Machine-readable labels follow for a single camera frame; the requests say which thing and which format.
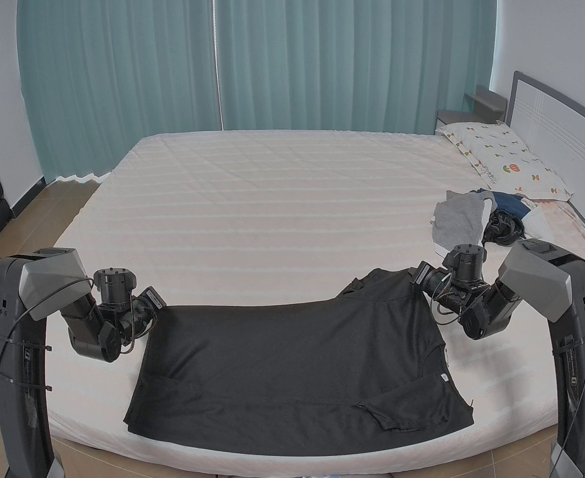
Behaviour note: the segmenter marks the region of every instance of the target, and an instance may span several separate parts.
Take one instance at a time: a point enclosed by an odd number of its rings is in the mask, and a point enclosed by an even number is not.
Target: pillowcase
[[[562,201],[569,200],[573,193],[507,124],[457,122],[436,132],[467,156],[492,191],[524,195],[532,200]]]

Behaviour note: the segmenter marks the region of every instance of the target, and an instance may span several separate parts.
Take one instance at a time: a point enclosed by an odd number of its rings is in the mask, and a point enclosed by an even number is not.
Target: dark baseboard
[[[30,189],[22,196],[20,200],[18,200],[14,207],[11,208],[11,213],[13,218],[17,218],[18,215],[25,210],[27,205],[31,203],[31,201],[38,196],[44,187],[46,186],[46,182],[44,181],[44,177],[42,177],[38,182],[36,182]]]

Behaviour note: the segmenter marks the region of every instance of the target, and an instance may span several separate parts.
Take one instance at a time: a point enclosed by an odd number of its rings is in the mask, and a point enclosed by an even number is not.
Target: mattress
[[[125,267],[169,304],[271,305],[334,297],[354,277],[421,260],[440,265],[434,206],[446,190],[485,187],[448,140],[337,131],[214,131],[140,141],[57,245],[77,248],[89,275]],[[585,258],[585,227],[565,203],[543,203],[555,241]],[[493,281],[506,248],[488,243]],[[366,454],[284,457],[157,442],[122,421],[145,339],[108,364],[69,345],[48,320],[51,433],[184,470],[254,477],[399,472],[461,459],[556,422],[546,320],[526,303],[481,341],[441,327],[448,362],[475,423],[454,434]]]

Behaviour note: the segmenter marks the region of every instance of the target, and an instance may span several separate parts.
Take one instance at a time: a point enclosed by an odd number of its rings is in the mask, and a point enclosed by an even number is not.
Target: curtain fold
[[[140,138],[221,129],[212,0],[18,0],[45,179],[102,175]]]
[[[225,129],[431,133],[488,85],[496,0],[215,0]]]

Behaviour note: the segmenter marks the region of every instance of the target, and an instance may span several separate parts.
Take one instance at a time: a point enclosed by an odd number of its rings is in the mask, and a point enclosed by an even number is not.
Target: black t-shirt
[[[163,308],[124,420],[129,432],[235,453],[325,456],[472,425],[439,328],[409,280],[407,271],[375,269],[325,301]]]

